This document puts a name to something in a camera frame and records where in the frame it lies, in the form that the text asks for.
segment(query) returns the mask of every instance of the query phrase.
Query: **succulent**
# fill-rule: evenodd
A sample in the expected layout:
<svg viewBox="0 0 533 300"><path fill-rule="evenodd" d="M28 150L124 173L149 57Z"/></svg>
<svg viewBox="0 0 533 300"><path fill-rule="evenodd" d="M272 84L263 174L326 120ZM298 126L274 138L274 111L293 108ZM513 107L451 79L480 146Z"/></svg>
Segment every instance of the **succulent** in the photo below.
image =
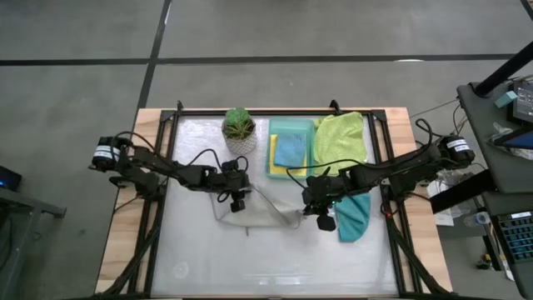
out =
<svg viewBox="0 0 533 300"><path fill-rule="evenodd" d="M227 138L244 139L252 133L254 123L250 113L242 107L226 112L225 127L222 129Z"/></svg>

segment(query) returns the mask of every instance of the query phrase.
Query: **wooden table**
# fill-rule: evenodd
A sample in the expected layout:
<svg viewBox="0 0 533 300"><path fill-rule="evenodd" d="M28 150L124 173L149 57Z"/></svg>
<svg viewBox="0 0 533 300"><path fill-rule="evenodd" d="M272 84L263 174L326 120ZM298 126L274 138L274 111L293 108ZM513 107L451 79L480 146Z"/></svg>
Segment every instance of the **wooden table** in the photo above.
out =
<svg viewBox="0 0 533 300"><path fill-rule="evenodd" d="M307 108L309 111L323 110L324 108ZM391 135L392 146L395 156L411 152L416 149L415 138L413 136L409 114L404 107L364 107L353 108L358 110L372 110L384 109L386 111L386 118L389 126L389 133ZM154 143L157 135L157 128L159 126L159 117L161 114L160 108L147 108L139 110L137 120L135 122L134 131L145 137L148 142ZM185 109L186 111L201 111L203 109ZM381 130L378 131L378 139L380 140L381 156L386 160L385 147L383 146L383 138ZM163 138L162 149L167 149L169 132L165 132ZM143 145L137 137L133 138L136 145ZM426 190L422 187L417 188L417 193L426 194ZM135 190L133 187L127 187L120 190L117 196L116 206L127 202L135 197ZM142 213L143 200L139 199L133 201L131 204L120 210L112 218L109 235L105 253L102 260L102 266L97 280L96 293L103 292L115 281L122 270L126 267L131 259L135 249L137 240L137 231L139 228L140 216ZM418 197L411 197L406 202L406 213L411 230L411 238L414 245L415 253L422 261L424 266L436 281L446 290L451 291L451 282L446 268L446 262L442 253L441 241L436 230L435 219L431 211L431 205L425 199ZM146 261L148 253L141 264L141 271L139 274L139 281L137 289L141 290L144 283L144 276L146 270ZM412 290L412 283L410 281L409 268L405 258L402 256L402 266L404 277L406 279L406 286L408 290Z"/></svg>

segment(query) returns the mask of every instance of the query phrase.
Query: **potted plant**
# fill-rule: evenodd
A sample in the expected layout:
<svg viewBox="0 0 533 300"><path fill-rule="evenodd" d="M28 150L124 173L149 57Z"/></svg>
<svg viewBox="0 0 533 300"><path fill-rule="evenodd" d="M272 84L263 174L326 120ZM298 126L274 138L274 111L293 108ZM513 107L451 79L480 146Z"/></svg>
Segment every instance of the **potted plant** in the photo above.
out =
<svg viewBox="0 0 533 300"><path fill-rule="evenodd" d="M222 135L227 147L235 154L244 155L256 147L256 124L250 113L242 107L226 112L222 123Z"/></svg>

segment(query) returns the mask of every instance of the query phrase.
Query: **white label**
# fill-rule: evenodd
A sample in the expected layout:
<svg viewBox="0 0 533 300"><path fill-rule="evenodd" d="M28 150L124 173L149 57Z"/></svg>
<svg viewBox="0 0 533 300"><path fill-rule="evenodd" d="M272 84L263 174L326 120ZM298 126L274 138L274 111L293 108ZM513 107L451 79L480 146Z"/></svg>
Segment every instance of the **white label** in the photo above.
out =
<svg viewBox="0 0 533 300"><path fill-rule="evenodd" d="M531 217L531 212L519 212L511 214L511 218Z"/></svg>
<svg viewBox="0 0 533 300"><path fill-rule="evenodd" d="M459 145L466 145L466 141L465 140L456 140L456 141L449 142L449 143L446 144L446 146L448 148L453 148L453 147L459 146Z"/></svg>
<svg viewBox="0 0 533 300"><path fill-rule="evenodd" d="M459 152L459 151L470 150L470 147L468 147L468 145L462 145L462 146L457 146L454 149L456 150L456 152Z"/></svg>
<svg viewBox="0 0 533 300"><path fill-rule="evenodd" d="M113 147L113 151L115 152L115 160L118 161L118 156L120 154L120 150ZM93 155L94 157L104 157L104 158L112 158L111 155L111 147L109 146L98 146L97 151Z"/></svg>

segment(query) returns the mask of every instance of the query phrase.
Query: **keyboard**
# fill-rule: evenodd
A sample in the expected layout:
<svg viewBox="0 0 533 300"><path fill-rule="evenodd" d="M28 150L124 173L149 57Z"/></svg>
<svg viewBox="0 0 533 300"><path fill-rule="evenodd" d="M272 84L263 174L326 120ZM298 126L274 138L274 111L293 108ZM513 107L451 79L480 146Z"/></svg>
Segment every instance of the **keyboard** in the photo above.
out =
<svg viewBox="0 0 533 300"><path fill-rule="evenodd" d="M533 261L532 216L532 212L519 212L496 217L506 241L501 246L512 263Z"/></svg>

